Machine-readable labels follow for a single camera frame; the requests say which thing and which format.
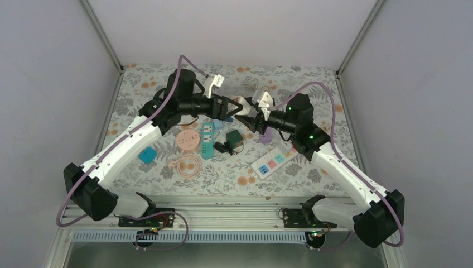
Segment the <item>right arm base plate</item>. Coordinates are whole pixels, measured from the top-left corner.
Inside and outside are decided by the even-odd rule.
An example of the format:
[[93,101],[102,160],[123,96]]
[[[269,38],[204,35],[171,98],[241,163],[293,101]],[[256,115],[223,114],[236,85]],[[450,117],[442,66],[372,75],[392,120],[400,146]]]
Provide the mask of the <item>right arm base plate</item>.
[[314,218],[306,219],[303,209],[281,208],[278,216],[283,221],[284,228],[337,228],[334,223],[322,222]]

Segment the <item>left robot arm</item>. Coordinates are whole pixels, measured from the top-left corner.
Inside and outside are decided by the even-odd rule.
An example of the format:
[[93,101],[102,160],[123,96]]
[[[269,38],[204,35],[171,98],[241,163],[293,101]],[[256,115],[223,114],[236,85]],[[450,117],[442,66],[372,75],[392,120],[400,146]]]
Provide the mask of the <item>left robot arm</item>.
[[175,70],[165,88],[138,111],[132,123],[100,153],[81,165],[69,164],[63,171],[68,199],[94,221],[111,214],[131,216],[141,226],[155,219],[154,204],[141,193],[112,193],[109,187],[117,175],[146,147],[181,122],[183,115],[225,120],[238,113],[248,114],[242,98],[212,93],[224,77],[208,75],[200,83],[188,69]]

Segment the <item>black plug adapter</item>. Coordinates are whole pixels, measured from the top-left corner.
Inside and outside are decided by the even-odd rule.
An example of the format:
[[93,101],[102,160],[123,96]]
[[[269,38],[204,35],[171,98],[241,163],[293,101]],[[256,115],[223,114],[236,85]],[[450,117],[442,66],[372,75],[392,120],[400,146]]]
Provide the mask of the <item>black plug adapter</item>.
[[234,150],[233,145],[229,141],[225,141],[224,143],[216,142],[213,145],[214,149],[216,149],[220,153],[229,153],[230,155],[236,155],[237,152]]

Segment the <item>pink round power socket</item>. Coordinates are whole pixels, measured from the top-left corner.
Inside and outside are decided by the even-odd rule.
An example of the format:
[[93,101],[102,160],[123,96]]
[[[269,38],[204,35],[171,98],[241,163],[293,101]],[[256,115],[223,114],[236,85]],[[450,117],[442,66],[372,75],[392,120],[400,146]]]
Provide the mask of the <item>pink round power socket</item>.
[[194,152],[200,147],[200,135],[196,130],[185,129],[176,136],[176,146],[184,152]]

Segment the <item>white multicolour power strip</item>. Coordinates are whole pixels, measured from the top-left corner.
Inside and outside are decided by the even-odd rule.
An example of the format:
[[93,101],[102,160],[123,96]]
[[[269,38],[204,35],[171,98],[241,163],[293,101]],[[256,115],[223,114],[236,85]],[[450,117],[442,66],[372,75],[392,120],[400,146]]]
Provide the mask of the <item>white multicolour power strip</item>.
[[281,141],[278,145],[253,162],[250,167],[260,179],[266,179],[298,155],[291,142]]

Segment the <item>white cube socket adapter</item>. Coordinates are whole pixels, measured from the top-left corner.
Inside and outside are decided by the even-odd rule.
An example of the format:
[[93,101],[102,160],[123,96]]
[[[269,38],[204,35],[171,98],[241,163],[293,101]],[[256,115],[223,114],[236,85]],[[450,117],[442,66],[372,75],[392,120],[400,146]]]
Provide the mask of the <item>white cube socket adapter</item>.
[[251,104],[242,96],[235,96],[234,101],[242,106],[242,109],[236,113],[239,116],[247,116],[252,110]]

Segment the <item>teal power strip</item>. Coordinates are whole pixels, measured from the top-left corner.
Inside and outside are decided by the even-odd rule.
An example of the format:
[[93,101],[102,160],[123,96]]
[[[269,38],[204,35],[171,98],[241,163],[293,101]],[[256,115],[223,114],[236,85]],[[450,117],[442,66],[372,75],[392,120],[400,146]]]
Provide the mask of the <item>teal power strip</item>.
[[214,124],[206,122],[202,124],[201,133],[201,157],[212,159],[214,157]]

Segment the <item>dark green cube socket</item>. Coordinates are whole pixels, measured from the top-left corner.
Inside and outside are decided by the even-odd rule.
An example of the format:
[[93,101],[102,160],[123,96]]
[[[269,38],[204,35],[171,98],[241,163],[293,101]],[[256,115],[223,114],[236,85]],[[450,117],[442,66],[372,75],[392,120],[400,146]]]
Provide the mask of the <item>dark green cube socket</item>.
[[231,149],[235,149],[243,145],[243,136],[238,130],[232,130],[226,134],[226,141]]

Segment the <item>purple power strip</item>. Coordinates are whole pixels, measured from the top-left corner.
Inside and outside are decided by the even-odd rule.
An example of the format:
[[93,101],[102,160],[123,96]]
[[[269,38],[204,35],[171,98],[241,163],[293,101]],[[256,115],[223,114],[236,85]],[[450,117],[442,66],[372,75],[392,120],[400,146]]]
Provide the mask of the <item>purple power strip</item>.
[[273,133],[271,129],[267,129],[265,133],[259,134],[260,143],[270,143],[273,139]]

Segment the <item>blue flat square plug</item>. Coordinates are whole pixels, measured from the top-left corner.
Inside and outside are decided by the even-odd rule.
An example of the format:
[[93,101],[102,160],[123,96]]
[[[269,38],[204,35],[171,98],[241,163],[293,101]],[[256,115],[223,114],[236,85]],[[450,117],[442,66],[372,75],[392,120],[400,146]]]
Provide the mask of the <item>blue flat square plug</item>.
[[144,164],[150,164],[156,157],[157,157],[156,150],[150,146],[143,149],[142,152],[138,155],[138,158]]

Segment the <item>floral patterned table mat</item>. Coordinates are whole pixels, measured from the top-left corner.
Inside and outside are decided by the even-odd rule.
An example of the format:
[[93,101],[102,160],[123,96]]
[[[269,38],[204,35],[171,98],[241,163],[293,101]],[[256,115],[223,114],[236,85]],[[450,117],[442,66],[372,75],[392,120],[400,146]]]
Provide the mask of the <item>floral patterned table mat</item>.
[[[125,68],[124,78],[117,96],[114,111],[107,129],[105,144],[111,143],[121,134],[143,105],[167,84],[168,76],[175,70],[173,64],[130,64]],[[317,67],[283,66],[236,66],[204,65],[208,74],[225,77],[218,94],[251,97],[255,90],[263,87],[279,103],[287,99],[296,89],[304,87],[315,110],[314,122],[325,132],[334,131],[339,150],[352,162],[356,162],[355,151],[332,69]],[[294,157],[266,179],[260,179],[250,165],[274,149],[281,140],[273,132],[270,143],[260,143],[259,136],[250,132],[238,121],[225,123],[215,132],[219,142],[231,130],[243,136],[243,147],[231,156],[216,152],[212,159],[203,160],[200,172],[193,178],[183,178],[168,166],[178,157],[176,135],[185,129],[202,130],[207,117],[198,120],[184,116],[179,126],[173,127],[152,144],[157,157],[144,164],[133,159],[115,178],[110,189],[116,193],[140,192],[145,195],[189,195],[189,196],[263,196],[263,197],[311,197],[322,194],[331,197],[346,197],[344,190],[329,174],[307,161],[303,156]]]

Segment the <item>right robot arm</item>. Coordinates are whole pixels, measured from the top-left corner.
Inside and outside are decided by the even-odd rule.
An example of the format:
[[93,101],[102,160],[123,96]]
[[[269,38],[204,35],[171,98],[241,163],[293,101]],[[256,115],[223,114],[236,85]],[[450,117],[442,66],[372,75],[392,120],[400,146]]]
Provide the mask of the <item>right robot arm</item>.
[[309,162],[325,170],[344,190],[352,204],[315,195],[302,205],[302,220],[308,227],[321,222],[334,223],[353,231],[367,246],[376,248],[401,232],[405,198],[398,190],[388,191],[364,174],[340,153],[333,139],[313,122],[314,107],[306,94],[298,93],[288,101],[284,111],[262,108],[256,116],[235,118],[252,132],[267,128],[289,133],[295,150]]

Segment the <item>light blue small plug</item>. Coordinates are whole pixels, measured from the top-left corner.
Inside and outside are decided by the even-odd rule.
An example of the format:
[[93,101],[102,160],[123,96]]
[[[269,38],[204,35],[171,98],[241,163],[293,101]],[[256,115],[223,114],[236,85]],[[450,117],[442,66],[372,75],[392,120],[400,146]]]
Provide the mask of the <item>light blue small plug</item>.
[[214,119],[213,120],[214,130],[222,130],[224,128],[224,123],[221,120]]

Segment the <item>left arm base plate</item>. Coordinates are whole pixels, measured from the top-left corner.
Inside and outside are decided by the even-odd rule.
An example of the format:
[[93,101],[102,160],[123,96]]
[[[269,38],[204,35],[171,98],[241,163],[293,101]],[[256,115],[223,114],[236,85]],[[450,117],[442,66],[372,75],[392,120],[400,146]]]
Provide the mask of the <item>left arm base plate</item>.
[[151,218],[143,220],[134,220],[124,216],[120,216],[118,226],[119,227],[129,227],[129,228],[145,228],[145,229],[161,229],[161,228],[171,228],[173,227],[173,222],[175,219],[175,209],[174,208],[155,208],[150,214],[160,213],[158,216],[153,216]]

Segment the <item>aluminium rail base frame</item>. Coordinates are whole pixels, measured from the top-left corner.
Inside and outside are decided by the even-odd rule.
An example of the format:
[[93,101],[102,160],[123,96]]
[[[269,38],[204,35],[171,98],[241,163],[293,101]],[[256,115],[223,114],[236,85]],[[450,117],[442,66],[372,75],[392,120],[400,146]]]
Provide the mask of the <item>aluminium rail base frame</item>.
[[283,231],[281,208],[299,208],[308,197],[210,197],[152,196],[157,207],[173,208],[183,219],[176,219],[172,230],[183,231]]

